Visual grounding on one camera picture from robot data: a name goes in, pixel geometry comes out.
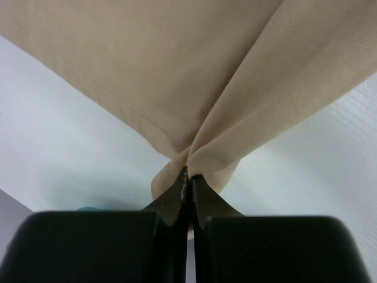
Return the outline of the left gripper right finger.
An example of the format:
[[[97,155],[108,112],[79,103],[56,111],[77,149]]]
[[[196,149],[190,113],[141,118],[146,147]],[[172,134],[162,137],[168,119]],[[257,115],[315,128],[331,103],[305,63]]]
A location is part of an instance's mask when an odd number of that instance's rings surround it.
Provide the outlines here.
[[[191,180],[197,282],[369,282],[347,227],[330,216],[244,216]]]

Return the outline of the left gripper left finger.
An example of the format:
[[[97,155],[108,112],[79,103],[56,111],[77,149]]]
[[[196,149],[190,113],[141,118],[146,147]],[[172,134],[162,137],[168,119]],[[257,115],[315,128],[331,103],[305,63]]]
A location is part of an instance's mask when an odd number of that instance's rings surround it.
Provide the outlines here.
[[[188,186],[183,168],[142,210],[30,215],[6,252],[6,282],[184,282]]]

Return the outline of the beige t shirt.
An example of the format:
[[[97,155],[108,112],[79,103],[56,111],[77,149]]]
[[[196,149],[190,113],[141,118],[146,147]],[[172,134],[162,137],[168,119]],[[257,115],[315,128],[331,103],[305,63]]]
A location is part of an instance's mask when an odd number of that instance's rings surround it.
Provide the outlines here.
[[[376,230],[375,1],[2,1],[1,189],[133,208],[184,166],[247,215]]]

